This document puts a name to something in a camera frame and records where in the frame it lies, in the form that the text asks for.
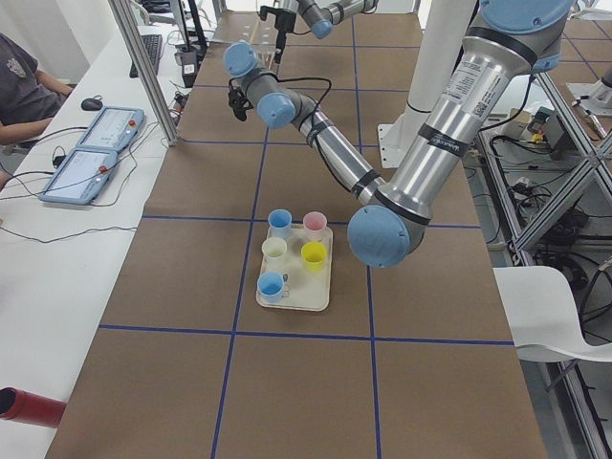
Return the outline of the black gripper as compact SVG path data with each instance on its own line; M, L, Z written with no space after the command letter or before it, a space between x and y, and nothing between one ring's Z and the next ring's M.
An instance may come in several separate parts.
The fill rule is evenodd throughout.
M273 61L275 64L280 64L286 47L286 33L295 31L296 13L285 8L270 6L262 6L259 9L258 16L262 21L266 21L269 14L274 16L274 27L278 30Z
M231 78L228 82L229 108L233 115L240 121L247 120L247 113L252 109L252 103L248 100L239 84Z

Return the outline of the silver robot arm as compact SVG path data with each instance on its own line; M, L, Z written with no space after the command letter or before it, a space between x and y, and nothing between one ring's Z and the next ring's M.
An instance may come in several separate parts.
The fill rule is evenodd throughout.
M334 27L345 19L356 14L369 14L376 11L377 0L335 1L326 7L320 7L314 0L276 1L272 6L262 6L258 16L266 21L274 16L274 28L277 30L273 62L279 64L287 43L288 34L296 34L295 23L300 16L307 26L304 34L311 33L317 39L328 36Z
M437 99L390 180L316 101L282 86L250 43L230 45L223 63L267 126L294 126L361 202L348 225L349 246L364 264L387 268L420 245L433 201L511 80L557 66L571 7L568 1L433 2L418 57L419 67L433 73Z

